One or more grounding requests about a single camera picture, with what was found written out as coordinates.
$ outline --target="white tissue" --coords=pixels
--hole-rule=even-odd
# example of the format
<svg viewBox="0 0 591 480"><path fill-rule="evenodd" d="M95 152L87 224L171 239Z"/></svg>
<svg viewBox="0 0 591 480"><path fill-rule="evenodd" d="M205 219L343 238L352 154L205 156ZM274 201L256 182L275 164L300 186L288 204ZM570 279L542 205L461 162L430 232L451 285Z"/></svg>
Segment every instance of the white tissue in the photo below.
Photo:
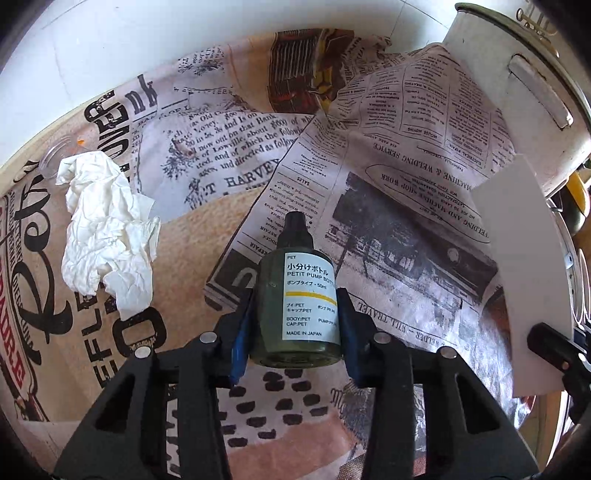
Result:
<svg viewBox="0 0 591 480"><path fill-rule="evenodd" d="M83 295L95 295L103 282L127 320L152 302L150 262L160 233L160 218L149 218L154 201L131 193L117 164L100 151L64 158L56 185L66 183L72 221L61 263L64 281Z"/></svg>

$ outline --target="small bottle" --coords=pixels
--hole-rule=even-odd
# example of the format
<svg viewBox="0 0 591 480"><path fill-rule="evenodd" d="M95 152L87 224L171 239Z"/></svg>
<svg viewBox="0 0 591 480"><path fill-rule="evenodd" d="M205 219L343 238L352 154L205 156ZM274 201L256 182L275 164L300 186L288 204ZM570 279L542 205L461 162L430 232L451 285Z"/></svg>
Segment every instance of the small bottle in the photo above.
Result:
<svg viewBox="0 0 591 480"><path fill-rule="evenodd" d="M272 368L310 368L340 360L335 270L314 250L302 212L289 212L277 249L259 263L251 359Z"/></svg>

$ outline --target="bottle label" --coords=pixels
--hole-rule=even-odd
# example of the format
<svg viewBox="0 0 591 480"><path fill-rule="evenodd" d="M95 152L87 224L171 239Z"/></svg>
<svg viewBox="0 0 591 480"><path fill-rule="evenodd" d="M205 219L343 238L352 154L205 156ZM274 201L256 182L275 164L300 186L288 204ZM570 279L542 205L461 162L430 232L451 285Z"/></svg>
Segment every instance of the bottle label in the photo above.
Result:
<svg viewBox="0 0 591 480"><path fill-rule="evenodd" d="M340 345L335 269L324 258L285 254L282 338Z"/></svg>

